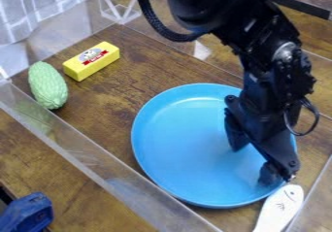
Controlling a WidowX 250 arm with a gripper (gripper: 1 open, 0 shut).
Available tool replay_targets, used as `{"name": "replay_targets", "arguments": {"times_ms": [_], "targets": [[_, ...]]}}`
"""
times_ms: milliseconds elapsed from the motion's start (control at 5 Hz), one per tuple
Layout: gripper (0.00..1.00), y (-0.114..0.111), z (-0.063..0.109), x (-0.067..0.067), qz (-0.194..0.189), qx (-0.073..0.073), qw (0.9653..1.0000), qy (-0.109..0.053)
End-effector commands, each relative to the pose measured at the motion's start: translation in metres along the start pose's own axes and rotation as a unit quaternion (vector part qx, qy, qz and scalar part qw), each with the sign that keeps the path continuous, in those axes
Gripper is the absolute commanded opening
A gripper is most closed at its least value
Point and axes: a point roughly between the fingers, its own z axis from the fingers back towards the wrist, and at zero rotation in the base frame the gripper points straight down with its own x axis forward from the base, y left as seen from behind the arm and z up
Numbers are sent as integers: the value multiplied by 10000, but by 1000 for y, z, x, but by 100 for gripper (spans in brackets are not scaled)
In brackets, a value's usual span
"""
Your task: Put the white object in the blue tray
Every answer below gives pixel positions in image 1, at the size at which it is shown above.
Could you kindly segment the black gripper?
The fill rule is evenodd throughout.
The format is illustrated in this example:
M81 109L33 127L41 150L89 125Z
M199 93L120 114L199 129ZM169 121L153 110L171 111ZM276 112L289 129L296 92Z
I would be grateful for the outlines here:
M280 110L261 111L248 103L244 95L224 98L224 129L228 144L239 151L252 144L265 161L260 169L259 183L273 185L289 182L301 167L299 156L292 145L292 136L305 136L319 122L319 111L307 98L287 104ZM313 113L313 124L307 132L296 132L301 107Z

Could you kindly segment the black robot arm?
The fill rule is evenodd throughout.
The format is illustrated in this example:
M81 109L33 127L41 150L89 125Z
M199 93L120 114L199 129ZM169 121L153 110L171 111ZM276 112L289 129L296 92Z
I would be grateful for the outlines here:
M259 182L289 181L300 170L291 137L315 77L301 50L300 33L269 0L167 0L175 20L189 30L213 34L239 55L244 86L224 98L229 146L252 145L265 162Z

